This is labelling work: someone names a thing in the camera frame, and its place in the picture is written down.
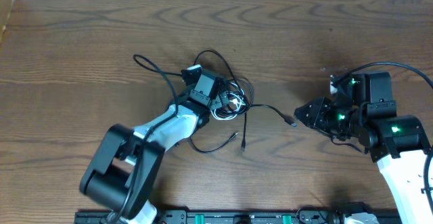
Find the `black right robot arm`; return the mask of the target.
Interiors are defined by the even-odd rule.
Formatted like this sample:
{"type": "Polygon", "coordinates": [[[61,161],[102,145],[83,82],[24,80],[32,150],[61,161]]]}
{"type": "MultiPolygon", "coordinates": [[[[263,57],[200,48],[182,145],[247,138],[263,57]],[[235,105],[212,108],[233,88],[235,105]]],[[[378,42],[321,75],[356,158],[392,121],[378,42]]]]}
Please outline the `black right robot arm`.
{"type": "Polygon", "coordinates": [[[385,178],[402,223],[431,223],[431,145],[417,117],[397,114],[390,74],[356,72],[330,87],[333,99],[313,99],[295,118],[336,145],[356,138],[385,178]]]}

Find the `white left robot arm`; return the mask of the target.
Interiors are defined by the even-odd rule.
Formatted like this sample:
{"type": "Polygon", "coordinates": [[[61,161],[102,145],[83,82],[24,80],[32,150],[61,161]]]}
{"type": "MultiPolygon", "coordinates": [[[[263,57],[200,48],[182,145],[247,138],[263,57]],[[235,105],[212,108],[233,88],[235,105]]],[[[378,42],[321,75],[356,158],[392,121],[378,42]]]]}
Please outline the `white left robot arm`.
{"type": "Polygon", "coordinates": [[[111,126],[81,179],[80,192],[111,210],[102,223],[152,223],[148,198],[166,151],[210,119],[213,100],[228,80],[206,70],[183,70],[187,85],[166,112],[132,129],[111,126]]]}

